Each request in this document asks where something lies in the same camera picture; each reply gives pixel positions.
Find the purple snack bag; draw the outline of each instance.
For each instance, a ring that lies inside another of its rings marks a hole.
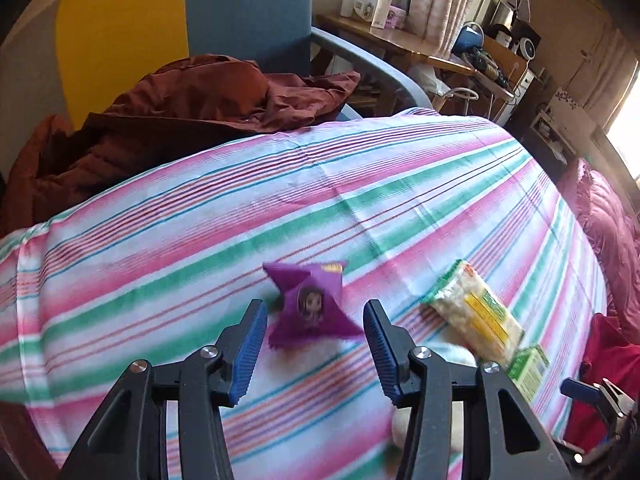
[[[284,307],[269,336],[270,346],[290,348],[322,336],[348,339],[363,335],[340,309],[346,264],[262,265],[284,298]]]

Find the striped tablecloth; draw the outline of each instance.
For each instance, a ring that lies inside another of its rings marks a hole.
[[[465,258],[551,367],[533,403],[564,428],[602,274],[542,169],[480,118],[408,110],[220,146],[142,174],[0,246],[0,399],[58,463],[127,364],[181,360],[273,301],[264,261],[348,260],[344,310],[379,298],[416,342],[450,328],[419,299]],[[263,345],[223,413],[236,478],[388,479],[392,407],[366,343]],[[178,478],[177,417],[168,418]],[[460,471],[453,458],[451,474]]]

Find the window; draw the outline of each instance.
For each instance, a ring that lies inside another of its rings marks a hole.
[[[640,176],[640,82],[636,78],[620,113],[613,121],[607,139],[613,144],[634,180]]]

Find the silver screw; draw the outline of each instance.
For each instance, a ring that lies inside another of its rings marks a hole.
[[[487,361],[482,364],[482,370],[488,374],[497,374],[500,371],[500,365],[494,361]]]
[[[133,361],[129,365],[129,371],[139,374],[140,372],[144,372],[146,370],[146,361],[144,359],[138,359],[137,361]]]
[[[411,353],[415,355],[418,359],[428,359],[431,357],[431,350],[429,350],[426,346],[417,346]]]
[[[213,359],[217,357],[219,353],[220,350],[213,345],[203,346],[200,349],[200,357],[204,357],[205,359]]]

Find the brown jacket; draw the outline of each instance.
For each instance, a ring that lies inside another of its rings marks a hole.
[[[0,237],[77,205],[160,164],[255,134],[334,120],[356,72],[301,78],[207,54],[140,80],[70,134],[60,118],[36,128],[12,167]]]

